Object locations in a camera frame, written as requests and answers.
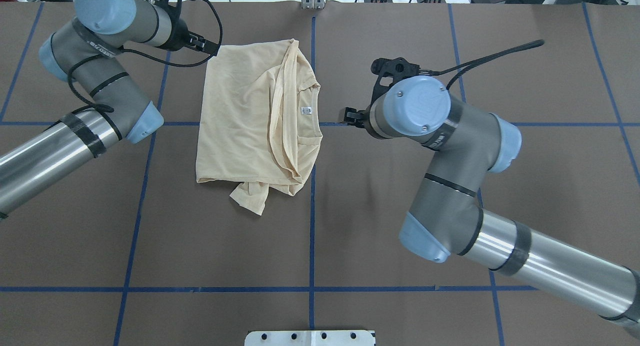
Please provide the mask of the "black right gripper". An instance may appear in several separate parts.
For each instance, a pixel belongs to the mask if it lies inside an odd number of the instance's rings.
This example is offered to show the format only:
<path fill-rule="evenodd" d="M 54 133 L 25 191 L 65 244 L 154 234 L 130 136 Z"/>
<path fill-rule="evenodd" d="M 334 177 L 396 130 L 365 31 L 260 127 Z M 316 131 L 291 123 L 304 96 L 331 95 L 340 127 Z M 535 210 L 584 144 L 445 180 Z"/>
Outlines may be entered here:
<path fill-rule="evenodd" d="M 352 127 L 364 127 L 369 135 L 376 135 L 370 121 L 370 110 L 356 110 L 355 108 L 342 108 L 339 112 L 339 123 Z"/>

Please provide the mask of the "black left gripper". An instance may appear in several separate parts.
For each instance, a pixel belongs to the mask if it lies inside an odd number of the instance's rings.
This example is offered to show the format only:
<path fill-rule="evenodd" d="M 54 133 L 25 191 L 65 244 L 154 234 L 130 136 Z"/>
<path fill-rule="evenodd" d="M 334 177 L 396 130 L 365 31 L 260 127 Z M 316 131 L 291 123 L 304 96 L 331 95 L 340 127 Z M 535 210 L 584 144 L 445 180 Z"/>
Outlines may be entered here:
<path fill-rule="evenodd" d="M 178 51 L 181 48 L 190 48 L 208 55 L 217 55 L 220 44 L 210 41 L 197 33 L 189 33 L 185 21 L 178 20 L 171 30 L 171 51 Z"/>

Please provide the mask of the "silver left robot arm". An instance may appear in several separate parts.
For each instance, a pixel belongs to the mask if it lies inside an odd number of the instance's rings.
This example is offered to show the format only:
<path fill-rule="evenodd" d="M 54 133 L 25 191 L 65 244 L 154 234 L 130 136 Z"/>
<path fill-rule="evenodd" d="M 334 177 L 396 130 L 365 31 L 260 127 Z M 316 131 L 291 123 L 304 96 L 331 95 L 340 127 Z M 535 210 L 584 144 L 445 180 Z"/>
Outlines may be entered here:
<path fill-rule="evenodd" d="M 170 65 L 126 48 L 127 42 L 205 54 L 190 67 L 217 55 L 224 29 L 212 2 L 201 0 L 215 17 L 217 41 L 189 30 L 181 18 L 182 1 L 74 0 L 74 17 L 46 39 L 38 56 L 45 69 L 66 82 L 83 105 L 2 156 L 2 220 L 119 141 L 138 143 L 163 126 L 162 114 L 117 57 L 135 54 Z"/>

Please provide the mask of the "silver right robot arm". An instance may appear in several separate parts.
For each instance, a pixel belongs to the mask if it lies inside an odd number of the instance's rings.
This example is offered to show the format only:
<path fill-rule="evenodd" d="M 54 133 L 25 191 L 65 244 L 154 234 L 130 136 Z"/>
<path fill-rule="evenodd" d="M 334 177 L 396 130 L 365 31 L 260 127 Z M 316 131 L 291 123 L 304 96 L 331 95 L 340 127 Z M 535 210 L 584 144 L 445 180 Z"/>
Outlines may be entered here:
<path fill-rule="evenodd" d="M 522 145 L 518 127 L 451 96 L 436 78 L 384 87 L 344 124 L 381 140 L 407 138 L 434 151 L 398 235 L 413 254 L 443 263 L 459 255 L 587 308 L 639 337 L 639 274 L 483 209 L 487 173 L 505 171 Z"/>

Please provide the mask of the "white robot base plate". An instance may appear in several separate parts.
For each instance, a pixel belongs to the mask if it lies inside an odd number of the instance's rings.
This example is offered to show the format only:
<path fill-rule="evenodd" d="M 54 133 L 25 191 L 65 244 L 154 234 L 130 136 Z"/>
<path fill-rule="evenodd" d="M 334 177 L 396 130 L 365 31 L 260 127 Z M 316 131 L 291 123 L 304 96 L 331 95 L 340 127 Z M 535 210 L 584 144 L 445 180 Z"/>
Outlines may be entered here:
<path fill-rule="evenodd" d="M 368 330 L 290 330 L 250 332 L 245 346 L 376 346 Z"/>

